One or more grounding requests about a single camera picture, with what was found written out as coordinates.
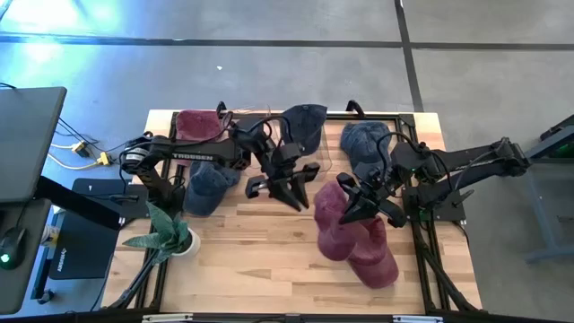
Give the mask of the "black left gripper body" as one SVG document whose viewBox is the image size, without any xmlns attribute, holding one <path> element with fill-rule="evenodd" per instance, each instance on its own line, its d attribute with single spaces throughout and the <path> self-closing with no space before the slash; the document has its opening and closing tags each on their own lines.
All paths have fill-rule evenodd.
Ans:
<svg viewBox="0 0 574 323">
<path fill-rule="evenodd" d="M 270 181 L 286 181 L 288 187 L 291 189 L 291 179 L 298 175 L 304 174 L 306 177 L 306 184 L 315 179 L 320 170 L 320 165 L 317 162 L 311 162 L 305 164 L 300 170 L 295 170 L 292 166 L 284 166 L 277 169 L 274 175 L 260 175 L 256 177 L 251 177 L 248 179 L 248 184 L 245 188 L 245 193 L 247 197 L 257 197 L 259 191 L 266 189 L 269 193 L 268 187 L 270 186 Z"/>
</svg>

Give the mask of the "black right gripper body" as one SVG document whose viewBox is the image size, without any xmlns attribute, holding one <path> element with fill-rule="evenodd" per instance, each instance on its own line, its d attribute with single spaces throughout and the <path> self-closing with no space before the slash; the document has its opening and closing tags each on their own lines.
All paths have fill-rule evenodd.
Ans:
<svg viewBox="0 0 574 323">
<path fill-rule="evenodd" d="M 367 184 L 365 181 L 360 180 L 356 182 L 355 179 L 349 175 L 348 173 L 341 172 L 336 176 L 336 181 L 339 187 L 347 194 L 348 200 L 349 195 L 348 191 L 351 188 L 359 188 L 361 192 L 364 194 L 364 197 L 373 199 L 373 200 L 380 200 L 381 201 L 381 210 L 379 213 L 384 214 L 387 217 L 387 222 L 393 227 L 404 227 L 407 222 L 407 217 L 404 214 L 402 208 L 395 203 L 389 201 L 388 195 L 378 193 L 377 190 Z"/>
</svg>

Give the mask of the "maroon baseball cap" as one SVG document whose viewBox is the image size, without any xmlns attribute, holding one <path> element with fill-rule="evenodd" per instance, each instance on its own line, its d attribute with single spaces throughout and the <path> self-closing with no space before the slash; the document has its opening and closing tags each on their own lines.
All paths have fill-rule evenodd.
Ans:
<svg viewBox="0 0 574 323">
<path fill-rule="evenodd" d="M 399 270 L 387 243 L 384 221 L 377 217 L 352 225 L 355 246 L 347 258 L 352 271 L 371 289 L 390 286 L 398 278 Z"/>
<path fill-rule="evenodd" d="M 216 141 L 222 137 L 223 124 L 214 110 L 182 110 L 176 116 L 177 145 Z"/>
<path fill-rule="evenodd" d="M 327 182 L 314 197 L 317 246 L 323 256 L 333 261 L 346 260 L 356 245 L 352 229 L 339 223 L 347 201 L 336 181 Z"/>
</svg>

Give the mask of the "dark navy baseball cap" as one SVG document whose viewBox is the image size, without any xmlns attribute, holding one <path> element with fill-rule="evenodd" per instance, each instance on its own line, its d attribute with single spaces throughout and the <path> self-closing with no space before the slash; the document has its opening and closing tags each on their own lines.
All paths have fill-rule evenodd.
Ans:
<svg viewBox="0 0 574 323">
<path fill-rule="evenodd" d="M 304 156 L 315 153 L 321 143 L 326 112 L 327 107 L 319 104 L 301 104 L 285 110 L 282 115 L 289 121 L 291 133 L 287 133 L 286 124 L 282 123 L 283 141 L 301 146 Z"/>
</svg>

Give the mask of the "blue denim baseball cap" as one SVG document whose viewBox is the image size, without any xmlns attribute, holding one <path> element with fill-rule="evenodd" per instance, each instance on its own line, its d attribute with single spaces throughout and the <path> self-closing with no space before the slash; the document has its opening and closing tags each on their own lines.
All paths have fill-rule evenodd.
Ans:
<svg viewBox="0 0 574 323">
<path fill-rule="evenodd" d="M 208 161 L 193 161 L 183 211 L 196 216 L 210 216 L 224 199 L 229 188 L 239 183 L 241 172 Z"/>
<path fill-rule="evenodd" d="M 391 136 L 388 126 L 383 122 L 369 121 L 348 123 L 340 139 L 340 147 L 349 157 L 352 171 L 365 178 L 375 167 L 390 167 L 388 153 Z"/>
</svg>

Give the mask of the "green plant in white pot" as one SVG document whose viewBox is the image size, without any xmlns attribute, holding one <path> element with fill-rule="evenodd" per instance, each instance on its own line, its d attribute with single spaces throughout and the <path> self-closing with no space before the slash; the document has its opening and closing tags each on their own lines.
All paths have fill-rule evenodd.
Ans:
<svg viewBox="0 0 574 323">
<path fill-rule="evenodd" d="M 180 213 L 170 217 L 158 206 L 147 202 L 146 207 L 155 232 L 132 237 L 124 246 L 155 250 L 152 264 L 159 265 L 170 257 L 190 255 L 194 257 L 201 248 L 201 238 L 188 226 Z"/>
</svg>

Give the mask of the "black pad with white arrow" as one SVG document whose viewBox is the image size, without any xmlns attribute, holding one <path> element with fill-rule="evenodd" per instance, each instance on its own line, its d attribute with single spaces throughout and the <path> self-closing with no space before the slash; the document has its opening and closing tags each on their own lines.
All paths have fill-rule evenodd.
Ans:
<svg viewBox="0 0 574 323">
<path fill-rule="evenodd" d="M 126 217 L 137 206 L 139 197 L 125 193 L 124 184 L 121 179 L 76 179 L 72 190 Z"/>
</svg>

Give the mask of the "black box with green lights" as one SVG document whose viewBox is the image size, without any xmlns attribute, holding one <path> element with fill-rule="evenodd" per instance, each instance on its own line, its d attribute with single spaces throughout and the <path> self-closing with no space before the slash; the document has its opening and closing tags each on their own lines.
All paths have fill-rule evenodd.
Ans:
<svg viewBox="0 0 574 323">
<path fill-rule="evenodd" d="M 550 153 L 552 158 L 574 159 L 574 134 L 560 139 Z"/>
</svg>

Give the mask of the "black pad with logo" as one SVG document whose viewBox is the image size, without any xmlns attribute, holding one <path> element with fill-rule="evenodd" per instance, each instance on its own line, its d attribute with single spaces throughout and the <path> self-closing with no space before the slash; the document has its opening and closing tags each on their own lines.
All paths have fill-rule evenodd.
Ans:
<svg viewBox="0 0 574 323">
<path fill-rule="evenodd" d="M 57 220 L 59 235 L 48 276 L 53 280 L 104 278 L 118 231 L 63 210 Z"/>
</svg>

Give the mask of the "white yellow container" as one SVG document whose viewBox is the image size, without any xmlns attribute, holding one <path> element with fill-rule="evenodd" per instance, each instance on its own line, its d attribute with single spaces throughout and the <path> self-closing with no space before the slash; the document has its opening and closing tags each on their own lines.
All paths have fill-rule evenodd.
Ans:
<svg viewBox="0 0 574 323">
<path fill-rule="evenodd" d="M 46 225 L 41 235 L 40 244 L 44 247 L 54 248 L 60 234 L 60 228 L 53 225 Z"/>
</svg>

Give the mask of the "grey flat monitor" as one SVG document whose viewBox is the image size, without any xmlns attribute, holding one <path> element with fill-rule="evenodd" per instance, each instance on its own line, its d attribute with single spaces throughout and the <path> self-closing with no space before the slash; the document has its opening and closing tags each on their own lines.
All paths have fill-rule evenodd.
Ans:
<svg viewBox="0 0 574 323">
<path fill-rule="evenodd" d="M 0 89 L 0 203 L 33 196 L 66 94 L 61 86 Z"/>
</svg>

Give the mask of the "black computer mouse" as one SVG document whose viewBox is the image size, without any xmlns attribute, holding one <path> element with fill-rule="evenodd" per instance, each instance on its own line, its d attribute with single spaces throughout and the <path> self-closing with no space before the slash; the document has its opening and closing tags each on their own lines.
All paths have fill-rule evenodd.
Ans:
<svg viewBox="0 0 574 323">
<path fill-rule="evenodd" d="M 0 239 L 0 267 L 12 270 L 19 266 L 25 254 L 26 229 L 12 227 Z"/>
</svg>

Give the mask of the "dark grey side desk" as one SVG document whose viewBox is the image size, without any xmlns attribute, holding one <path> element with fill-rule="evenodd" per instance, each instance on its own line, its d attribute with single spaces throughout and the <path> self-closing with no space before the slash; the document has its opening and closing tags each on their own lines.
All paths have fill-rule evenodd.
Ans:
<svg viewBox="0 0 574 323">
<path fill-rule="evenodd" d="M 0 249 L 0 315 L 14 314 L 22 307 L 50 208 L 51 202 L 45 198 L 0 204 L 0 245 L 12 228 L 24 231 L 8 261 L 18 266 L 3 268 L 4 252 Z"/>
</svg>

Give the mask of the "silver frame bracket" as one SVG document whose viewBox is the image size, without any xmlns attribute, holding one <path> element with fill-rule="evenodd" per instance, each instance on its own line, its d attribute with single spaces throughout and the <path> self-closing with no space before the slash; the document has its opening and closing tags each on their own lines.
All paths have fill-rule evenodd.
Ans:
<svg viewBox="0 0 574 323">
<path fill-rule="evenodd" d="M 394 315 L 392 323 L 444 323 L 444 319 L 436 316 Z"/>
<path fill-rule="evenodd" d="M 194 320 L 193 314 L 162 313 L 143 315 L 141 323 L 187 323 Z"/>
</svg>

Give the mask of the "grey metal cart frame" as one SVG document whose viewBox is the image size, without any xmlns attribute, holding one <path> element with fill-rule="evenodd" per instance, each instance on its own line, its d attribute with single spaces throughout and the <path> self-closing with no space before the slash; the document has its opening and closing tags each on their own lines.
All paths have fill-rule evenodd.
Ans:
<svg viewBox="0 0 574 323">
<path fill-rule="evenodd" d="M 574 159 L 550 156 L 555 144 L 574 134 L 574 114 L 539 135 L 525 151 L 533 167 L 525 175 L 526 192 L 544 246 L 525 255 L 528 264 L 574 257 Z"/>
</svg>

